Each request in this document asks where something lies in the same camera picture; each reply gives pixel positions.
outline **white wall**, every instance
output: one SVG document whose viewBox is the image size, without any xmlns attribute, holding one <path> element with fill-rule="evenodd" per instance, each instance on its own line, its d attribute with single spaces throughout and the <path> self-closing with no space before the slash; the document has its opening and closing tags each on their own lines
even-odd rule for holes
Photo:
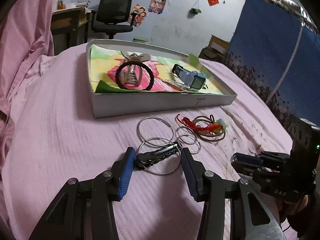
<svg viewBox="0 0 320 240">
<path fill-rule="evenodd" d="M 90 8 L 95 8 L 100 0 L 89 1 Z M 202 13 L 190 18 L 188 11 L 195 2 L 169 0 L 163 14 L 150 13 L 139 28 L 134 27 L 131 33 L 116 34 L 115 39 L 132 41 L 134 37 L 145 37 L 150 44 L 195 55 L 208 45 L 211 34 L 230 41 L 245 0 L 219 0 L 220 4 L 211 7 L 207 0 L 199 0 Z M 148 7 L 150 0 L 132 0 L 132 6 L 136 3 Z M 95 37 L 105 38 L 103 34 Z"/>
</svg>

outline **cardboard box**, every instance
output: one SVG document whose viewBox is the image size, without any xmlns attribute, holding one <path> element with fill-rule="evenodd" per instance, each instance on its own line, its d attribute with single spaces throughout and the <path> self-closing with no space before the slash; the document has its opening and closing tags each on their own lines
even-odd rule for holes
<svg viewBox="0 0 320 240">
<path fill-rule="evenodd" d="M 229 43 L 219 39 L 216 36 L 211 35 L 211 39 L 209 41 L 208 47 L 214 48 L 216 51 L 220 52 L 221 54 L 225 54 L 225 52 L 229 48 Z"/>
</svg>

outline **pink bedsheet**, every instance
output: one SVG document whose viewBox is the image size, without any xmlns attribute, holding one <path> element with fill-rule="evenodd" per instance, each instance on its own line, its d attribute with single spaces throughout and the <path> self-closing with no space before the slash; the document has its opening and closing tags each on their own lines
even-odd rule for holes
<svg viewBox="0 0 320 240">
<path fill-rule="evenodd" d="M 265 149 L 288 153 L 292 140 L 262 100 L 224 65 L 202 62 L 238 94 L 230 106 L 95 120 L 88 92 L 85 44 L 56 56 L 47 72 L 28 88 L 2 170 L 5 202 L 17 240 L 28 239 L 69 178 L 92 179 L 110 168 L 127 147 L 137 148 L 140 141 L 136 126 L 146 116 L 164 118 L 174 129 L 178 127 L 174 121 L 178 113 L 189 118 L 210 114 L 223 118 L 228 123 L 225 139 L 201 142 L 202 150 L 194 158 L 225 179 L 239 179 L 230 165 L 235 152 L 253 154 Z M 171 137 L 165 125 L 152 120 L 141 125 L 141 132 L 146 137 Z M 153 168 L 165 171 L 175 161 L 171 157 Z M 127 195 L 114 203 L 119 238 L 194 240 L 202 207 L 190 196 L 181 167 L 162 177 L 134 171 Z M 226 205 L 225 239 L 229 236 L 229 213 Z"/>
<path fill-rule="evenodd" d="M 50 31 L 53 0 L 18 0 L 0 25 L 0 170 L 15 123 L 11 100 L 41 55 L 54 55 Z"/>
</svg>

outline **metal ring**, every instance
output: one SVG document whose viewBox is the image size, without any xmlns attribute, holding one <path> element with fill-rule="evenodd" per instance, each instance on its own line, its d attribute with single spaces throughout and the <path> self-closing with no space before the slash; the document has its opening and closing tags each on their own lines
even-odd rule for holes
<svg viewBox="0 0 320 240">
<path fill-rule="evenodd" d="M 193 134 L 194 142 L 191 143 L 191 142 L 187 142 L 187 141 L 181 139 L 181 138 L 180 138 L 181 135 L 179 134 L 179 129 L 180 129 L 180 128 L 185 128 L 185 129 L 189 130 L 189 131 Z M 196 133 L 195 133 L 191 128 L 189 128 L 189 127 L 187 127 L 187 126 L 185 126 L 185 125 L 179 126 L 178 129 L 177 129 L 177 133 L 178 133 L 178 138 L 180 138 L 180 140 L 183 141 L 185 144 L 193 145 L 193 144 L 195 144 L 195 143 L 198 141 L 198 138 L 197 138 Z"/>
<path fill-rule="evenodd" d="M 181 140 L 181 137 L 183 137 L 183 136 L 189 136 L 189 137 L 191 137 L 191 135 L 190 134 L 187 134 L 187 133 L 184 133 L 184 134 L 182 134 L 180 137 L 178 137 L 178 145 L 180 146 L 180 148 L 182 149 L 183 147 L 182 147 L 182 144 L 181 144 L 181 142 L 180 142 L 180 140 Z M 201 151 L 201 144 L 200 144 L 200 142 L 197 140 L 195 143 L 198 143 L 199 144 L 199 150 L 197 150 L 196 152 L 190 152 L 191 154 L 197 154 L 197 153 L 199 153 L 200 151 Z"/>
<path fill-rule="evenodd" d="M 156 119 L 156 120 L 164 123 L 166 126 L 168 126 L 168 127 L 171 129 L 171 132 L 172 132 L 172 137 L 171 137 L 171 139 L 170 139 L 170 140 L 165 139 L 165 140 L 168 141 L 168 143 L 165 143 L 165 144 L 154 144 L 154 143 L 150 143 L 150 142 L 148 142 L 148 140 L 150 140 L 151 138 L 148 139 L 148 140 L 146 140 L 146 139 L 141 135 L 141 133 L 140 133 L 140 124 L 142 123 L 142 121 L 144 121 L 144 120 L 146 120 L 146 119 Z M 163 146 L 169 145 L 169 144 L 172 142 L 173 137 L 174 137 L 174 131 L 173 131 L 172 126 L 171 126 L 166 120 L 163 120 L 162 118 L 155 117 L 155 116 L 147 116 L 147 117 L 141 119 L 141 120 L 138 122 L 138 125 L 137 125 L 137 135 L 138 135 L 138 137 L 139 137 L 142 141 L 144 141 L 144 142 L 146 142 L 146 143 L 148 143 L 148 144 L 150 144 L 150 145 L 158 146 L 158 147 L 163 147 Z"/>
<path fill-rule="evenodd" d="M 142 89 L 142 90 L 149 91 L 153 87 L 153 84 L 155 82 L 155 76 L 154 76 L 152 70 L 147 65 L 143 64 L 140 61 L 127 61 L 127 62 L 122 63 L 118 67 L 118 69 L 116 71 L 116 84 L 118 85 L 118 87 L 120 87 L 121 89 L 130 90 L 129 88 L 126 88 L 120 81 L 120 72 L 122 71 L 122 69 L 124 69 L 125 67 L 127 67 L 129 65 L 137 65 L 137 66 L 144 68 L 147 71 L 147 73 L 150 76 L 150 83 L 145 89 Z"/>
<path fill-rule="evenodd" d="M 149 138 L 149 139 L 147 139 L 147 140 L 144 140 L 144 141 L 140 144 L 140 146 L 139 146 L 139 148 L 138 148 L 138 150 L 137 150 L 137 155 L 140 153 L 140 150 L 141 150 L 142 145 L 144 145 L 145 143 L 149 143 L 148 141 L 151 141 L 151 140 L 166 140 L 166 141 L 169 141 L 168 139 L 166 139 L 166 138 L 161 138 L 161 137 L 152 137 L 152 138 Z M 158 176 L 164 176 L 164 175 L 168 175 L 168 174 L 170 174 L 170 173 L 172 173 L 172 172 L 175 172 L 175 171 L 179 168 L 179 166 L 180 166 L 181 151 L 180 151 L 180 149 L 179 149 L 178 146 L 174 145 L 174 147 L 175 147 L 175 148 L 177 149 L 177 151 L 178 151 L 179 163 L 178 163 L 178 165 L 177 165 L 172 171 L 169 171 L 169 172 L 166 172 L 166 173 L 157 173 L 157 172 L 151 171 L 151 170 L 149 170 L 149 168 L 146 168 L 145 166 L 143 166 L 143 168 L 145 169 L 145 171 L 150 172 L 150 173 L 153 174 L 153 175 L 158 175 Z"/>
</svg>

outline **blue gripper pad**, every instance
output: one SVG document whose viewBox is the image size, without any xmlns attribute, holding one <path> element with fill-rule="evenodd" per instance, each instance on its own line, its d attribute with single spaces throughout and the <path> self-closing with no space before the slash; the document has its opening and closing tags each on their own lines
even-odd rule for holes
<svg viewBox="0 0 320 240">
<path fill-rule="evenodd" d="M 242 153 L 235 153 L 234 156 L 236 156 L 237 161 L 242 163 L 252 164 L 256 166 L 263 165 L 263 160 L 255 156 L 250 156 Z"/>
<path fill-rule="evenodd" d="M 198 201 L 203 191 L 202 174 L 205 172 L 205 168 L 201 162 L 193 159 L 188 148 L 183 148 L 181 151 L 181 165 L 190 195 Z"/>
<path fill-rule="evenodd" d="M 128 147 L 121 165 L 124 165 L 122 168 L 122 174 L 119 179 L 119 190 L 118 190 L 118 198 L 121 200 L 125 194 L 127 194 L 127 190 L 129 187 L 129 182 L 131 179 L 131 175 L 134 168 L 134 161 L 136 159 L 136 150 L 132 147 Z"/>
</svg>

